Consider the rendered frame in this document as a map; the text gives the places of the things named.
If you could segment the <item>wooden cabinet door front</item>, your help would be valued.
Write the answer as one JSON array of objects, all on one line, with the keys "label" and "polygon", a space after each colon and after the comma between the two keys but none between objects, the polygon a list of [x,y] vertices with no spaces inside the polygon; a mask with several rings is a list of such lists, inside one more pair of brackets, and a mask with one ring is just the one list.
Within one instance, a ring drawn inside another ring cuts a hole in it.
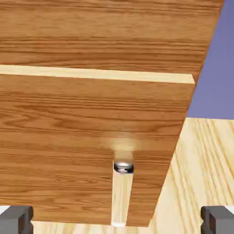
[{"label": "wooden cabinet door front", "polygon": [[0,204],[109,225],[113,160],[132,157],[127,226],[148,226],[194,89],[190,74],[0,65]]}]

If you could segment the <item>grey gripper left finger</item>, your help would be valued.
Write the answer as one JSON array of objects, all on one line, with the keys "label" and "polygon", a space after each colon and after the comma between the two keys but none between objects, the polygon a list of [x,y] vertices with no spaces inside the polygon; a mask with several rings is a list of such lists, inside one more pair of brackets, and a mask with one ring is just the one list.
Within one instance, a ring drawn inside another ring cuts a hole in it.
[{"label": "grey gripper left finger", "polygon": [[33,234],[32,206],[0,206],[0,234]]}]

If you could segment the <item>wooden cabinet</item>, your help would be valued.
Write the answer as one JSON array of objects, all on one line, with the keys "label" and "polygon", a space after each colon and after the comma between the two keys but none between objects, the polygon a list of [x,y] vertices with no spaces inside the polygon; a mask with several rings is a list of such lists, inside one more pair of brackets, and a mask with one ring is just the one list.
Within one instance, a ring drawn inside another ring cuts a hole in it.
[{"label": "wooden cabinet", "polygon": [[0,0],[0,65],[190,74],[224,0]]}]

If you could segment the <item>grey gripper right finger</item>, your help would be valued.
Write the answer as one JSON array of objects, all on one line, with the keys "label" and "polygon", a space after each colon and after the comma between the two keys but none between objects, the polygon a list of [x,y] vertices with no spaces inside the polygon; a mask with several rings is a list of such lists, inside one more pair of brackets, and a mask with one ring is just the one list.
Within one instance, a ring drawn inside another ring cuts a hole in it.
[{"label": "grey gripper right finger", "polygon": [[234,234],[234,206],[202,206],[201,234]]}]

